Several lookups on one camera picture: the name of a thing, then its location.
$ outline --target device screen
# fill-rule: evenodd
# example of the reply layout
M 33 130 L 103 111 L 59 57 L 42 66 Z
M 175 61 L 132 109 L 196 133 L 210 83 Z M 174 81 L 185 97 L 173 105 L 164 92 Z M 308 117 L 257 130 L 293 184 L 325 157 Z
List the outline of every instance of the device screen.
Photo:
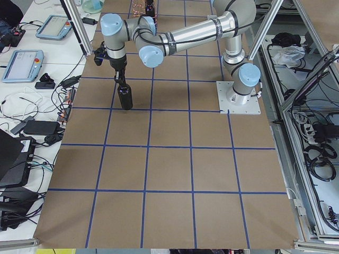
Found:
M 36 56 L 37 53 L 34 51 L 17 52 L 13 58 L 14 60 L 11 64 L 10 70 L 6 75 L 6 78 L 7 79 L 28 78 Z
M 49 36 L 57 36 L 60 31 L 63 29 L 64 25 L 68 21 L 66 17 L 55 17 L 53 16 L 42 29 L 40 34 L 49 35 Z

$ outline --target white plastic bag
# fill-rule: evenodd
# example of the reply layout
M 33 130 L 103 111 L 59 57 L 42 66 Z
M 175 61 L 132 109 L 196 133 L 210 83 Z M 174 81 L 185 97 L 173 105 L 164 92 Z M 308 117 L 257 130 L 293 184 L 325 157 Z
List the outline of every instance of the white plastic bag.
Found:
M 305 49 L 298 46 L 282 48 L 273 58 L 276 65 L 286 65 L 288 68 L 300 65 L 300 59 L 305 55 Z

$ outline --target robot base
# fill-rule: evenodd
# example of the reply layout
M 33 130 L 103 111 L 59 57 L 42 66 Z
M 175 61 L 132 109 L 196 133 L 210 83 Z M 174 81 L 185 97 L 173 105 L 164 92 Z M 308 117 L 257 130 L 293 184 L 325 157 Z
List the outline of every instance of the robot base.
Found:
M 249 115 L 260 115 L 260 107 L 258 98 L 251 97 L 249 101 L 242 106 L 237 106 L 232 104 L 228 99 L 226 99 L 226 92 L 229 89 L 232 89 L 233 81 L 217 81 L 218 89 L 218 99 L 219 99 L 219 108 L 221 114 L 249 114 Z M 252 91 L 252 95 L 256 94 L 255 89 Z

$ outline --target blue joint cap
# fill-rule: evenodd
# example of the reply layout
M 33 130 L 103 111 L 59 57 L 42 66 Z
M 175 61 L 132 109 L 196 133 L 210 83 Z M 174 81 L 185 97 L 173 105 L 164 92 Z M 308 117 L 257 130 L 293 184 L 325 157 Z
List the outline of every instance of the blue joint cap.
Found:
M 260 70 L 258 67 L 248 62 L 240 67 L 239 78 L 245 86 L 256 86 L 260 79 Z
M 156 28 L 155 28 L 155 24 L 154 24 L 154 20 L 152 17 L 149 17 L 149 16 L 143 16 L 143 18 L 147 21 L 151 31 L 152 31 L 152 34 L 155 36 L 156 34 Z
M 147 45 L 139 50 L 139 57 L 145 66 L 155 68 L 164 60 L 163 52 L 156 46 Z
M 105 14 L 101 20 L 101 32 L 104 36 L 112 36 L 118 33 L 122 28 L 122 18 L 113 13 Z

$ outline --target blue and white tablet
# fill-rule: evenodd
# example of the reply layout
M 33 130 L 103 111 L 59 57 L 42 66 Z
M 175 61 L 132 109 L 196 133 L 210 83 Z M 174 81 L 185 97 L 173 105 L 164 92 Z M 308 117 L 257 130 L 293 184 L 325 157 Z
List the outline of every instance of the blue and white tablet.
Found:
M 37 30 L 36 37 L 46 40 L 61 40 L 72 28 L 66 16 L 50 15 Z
M 14 50 L 1 81 L 32 82 L 38 76 L 42 61 L 42 50 Z

